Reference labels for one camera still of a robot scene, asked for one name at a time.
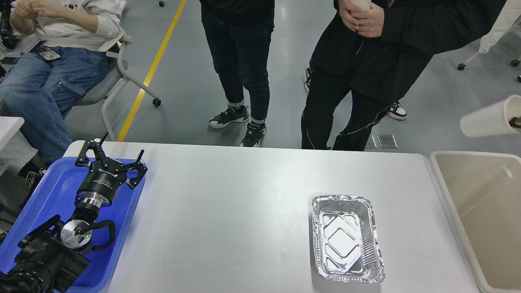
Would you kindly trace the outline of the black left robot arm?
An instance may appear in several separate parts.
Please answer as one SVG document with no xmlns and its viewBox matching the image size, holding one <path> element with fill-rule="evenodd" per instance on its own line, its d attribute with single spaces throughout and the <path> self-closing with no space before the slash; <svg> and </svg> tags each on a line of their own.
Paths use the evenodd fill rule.
<svg viewBox="0 0 521 293">
<path fill-rule="evenodd" d="M 112 274 L 148 170 L 86 141 L 52 163 L 1 245 L 2 293 L 98 293 Z"/>
</svg>

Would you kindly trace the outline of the standing person left hand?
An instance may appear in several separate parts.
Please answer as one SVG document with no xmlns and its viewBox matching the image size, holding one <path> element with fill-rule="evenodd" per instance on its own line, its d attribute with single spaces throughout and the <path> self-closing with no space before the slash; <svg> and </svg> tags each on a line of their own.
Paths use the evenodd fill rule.
<svg viewBox="0 0 521 293">
<path fill-rule="evenodd" d="M 368 11 L 352 11 L 355 18 L 355 31 L 367 38 L 379 38 L 383 33 L 385 12 L 383 8 L 372 3 Z"/>
</svg>

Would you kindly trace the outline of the standing person right hand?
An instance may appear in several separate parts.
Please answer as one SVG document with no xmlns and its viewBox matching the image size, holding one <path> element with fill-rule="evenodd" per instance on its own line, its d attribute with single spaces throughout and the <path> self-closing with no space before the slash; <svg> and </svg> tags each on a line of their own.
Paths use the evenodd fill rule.
<svg viewBox="0 0 521 293">
<path fill-rule="evenodd" d="M 353 13 L 361 11 L 359 6 L 353 4 L 350 0 L 339 0 L 338 12 L 342 19 L 342 22 L 353 32 L 357 32 L 359 29 L 359 21 L 353 16 Z"/>
</svg>

